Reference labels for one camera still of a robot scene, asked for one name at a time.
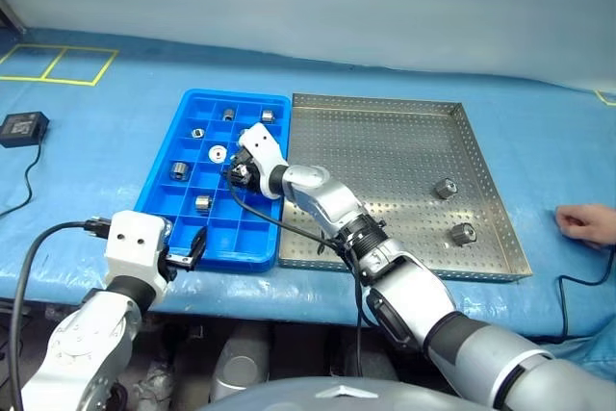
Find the cable connector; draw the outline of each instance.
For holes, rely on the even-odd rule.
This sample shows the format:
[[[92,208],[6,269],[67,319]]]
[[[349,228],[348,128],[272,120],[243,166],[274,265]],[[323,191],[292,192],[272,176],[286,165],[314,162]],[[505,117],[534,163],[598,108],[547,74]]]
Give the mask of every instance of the cable connector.
[[[96,238],[109,238],[109,229],[112,226],[112,221],[108,218],[101,217],[92,217],[86,220],[86,224],[84,225],[84,230],[89,232],[92,236]]]

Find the white wall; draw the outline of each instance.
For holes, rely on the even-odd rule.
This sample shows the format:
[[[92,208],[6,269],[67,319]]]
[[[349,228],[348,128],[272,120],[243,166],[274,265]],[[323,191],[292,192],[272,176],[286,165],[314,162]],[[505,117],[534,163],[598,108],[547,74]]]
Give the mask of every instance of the white wall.
[[[616,0],[8,0],[33,27],[616,91]]]

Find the stainless steel tray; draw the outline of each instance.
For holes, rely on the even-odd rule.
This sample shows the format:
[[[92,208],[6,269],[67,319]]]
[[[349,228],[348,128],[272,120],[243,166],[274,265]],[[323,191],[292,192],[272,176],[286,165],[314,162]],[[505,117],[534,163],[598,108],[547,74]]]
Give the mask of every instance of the stainless steel tray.
[[[290,164],[324,166],[364,201],[385,231],[445,278],[514,281],[531,270],[460,103],[295,94]],[[442,200],[441,179],[459,193]],[[286,203],[283,220],[319,233],[314,220]],[[449,236],[467,221],[477,242]],[[280,264],[345,270],[329,249],[283,230]]]

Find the human hand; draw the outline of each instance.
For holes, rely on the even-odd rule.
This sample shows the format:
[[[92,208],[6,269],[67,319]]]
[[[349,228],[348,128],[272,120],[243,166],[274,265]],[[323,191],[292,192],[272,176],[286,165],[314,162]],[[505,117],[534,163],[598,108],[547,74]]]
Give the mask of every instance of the human hand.
[[[602,204],[559,206],[556,222],[563,235],[590,244],[616,244],[616,209]]]

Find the blue plastic tray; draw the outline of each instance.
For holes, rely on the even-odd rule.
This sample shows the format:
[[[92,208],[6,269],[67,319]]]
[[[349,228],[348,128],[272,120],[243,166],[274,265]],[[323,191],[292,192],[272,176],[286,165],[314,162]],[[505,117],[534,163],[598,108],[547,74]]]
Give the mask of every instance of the blue plastic tray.
[[[227,108],[235,111],[232,121],[222,120]],[[135,206],[136,211],[173,222],[171,253],[187,255],[194,234],[207,225],[206,250],[199,267],[264,271],[275,262],[278,227],[241,209],[221,175],[239,149],[240,133],[260,121],[262,110],[273,110],[275,122],[266,127],[286,157],[291,119],[288,98],[218,90],[189,90],[182,97]],[[205,137],[194,139],[191,131],[195,128],[204,129]],[[217,144],[227,148],[223,164],[212,163],[208,156],[210,147]],[[171,166],[177,161],[190,166],[187,181],[170,178]],[[280,218],[281,199],[271,201],[259,194],[236,191],[247,204]],[[194,200],[201,194],[213,198],[210,213],[205,216],[194,208]]]

